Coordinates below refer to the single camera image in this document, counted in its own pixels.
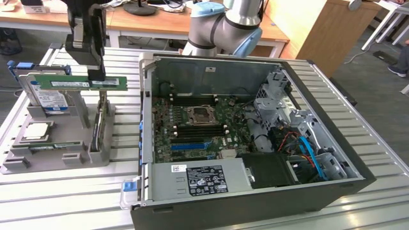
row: metal workbench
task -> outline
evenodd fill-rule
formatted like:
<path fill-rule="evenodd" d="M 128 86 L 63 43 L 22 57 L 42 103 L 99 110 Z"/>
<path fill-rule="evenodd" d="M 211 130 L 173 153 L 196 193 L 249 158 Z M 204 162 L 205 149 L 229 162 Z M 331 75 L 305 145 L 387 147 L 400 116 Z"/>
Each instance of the metal workbench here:
<path fill-rule="evenodd" d="M 0 229 L 133 229 L 131 214 L 122 210 L 120 187 L 124 179 L 137 174 L 141 50 L 107 48 L 106 67 L 110 76 L 127 76 L 129 90 L 108 92 L 116 105 L 115 138 L 111 164 L 102 168 L 74 169 L 27 174 L 0 174 Z M 43 65 L 68 64 L 74 74 L 87 72 L 66 50 L 50 49 Z M 335 201 L 319 212 L 255 223 L 235 225 L 229 229 L 408 229 L 409 177 L 408 166 L 387 146 L 324 74 L 307 61 L 289 62 L 340 127 L 349 143 L 377 177 L 377 181 L 356 195 Z M 86 103 L 98 103 L 98 92 L 83 93 Z M 295 98 L 305 103 L 297 92 Z M 26 94 L 0 128 L 0 162 L 12 138 L 23 124 L 28 104 Z"/>

